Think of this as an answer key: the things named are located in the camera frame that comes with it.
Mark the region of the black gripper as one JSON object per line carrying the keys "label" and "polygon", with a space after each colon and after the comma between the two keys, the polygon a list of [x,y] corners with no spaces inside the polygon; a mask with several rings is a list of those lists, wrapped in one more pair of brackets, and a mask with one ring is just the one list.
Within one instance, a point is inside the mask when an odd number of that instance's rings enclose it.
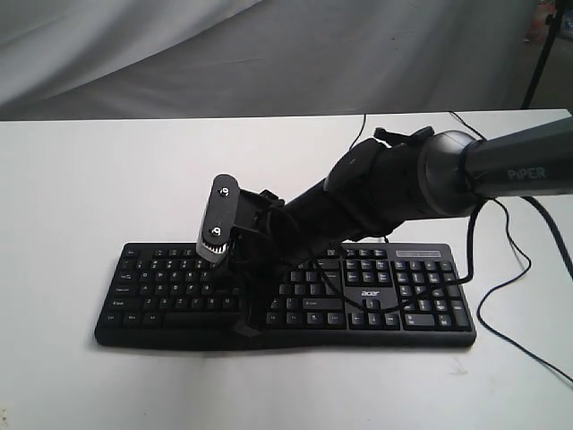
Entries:
{"label": "black gripper", "polygon": [[241,315],[235,332],[257,337],[266,309],[268,282],[297,264],[318,256],[332,245],[358,237],[358,223],[327,193],[321,180],[290,202],[264,190],[250,193],[256,227],[266,240],[256,246],[250,272],[239,268]]}

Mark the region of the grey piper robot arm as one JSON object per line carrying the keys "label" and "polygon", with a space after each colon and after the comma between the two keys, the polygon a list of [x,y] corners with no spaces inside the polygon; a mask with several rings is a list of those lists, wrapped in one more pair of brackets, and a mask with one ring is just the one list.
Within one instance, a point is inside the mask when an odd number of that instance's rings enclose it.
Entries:
{"label": "grey piper robot arm", "polygon": [[475,221],[493,199],[572,191],[572,121],[500,138],[378,129],[290,202],[246,195],[234,265],[246,280],[235,331],[262,348],[468,346],[475,327],[450,253],[361,247],[412,220]]}

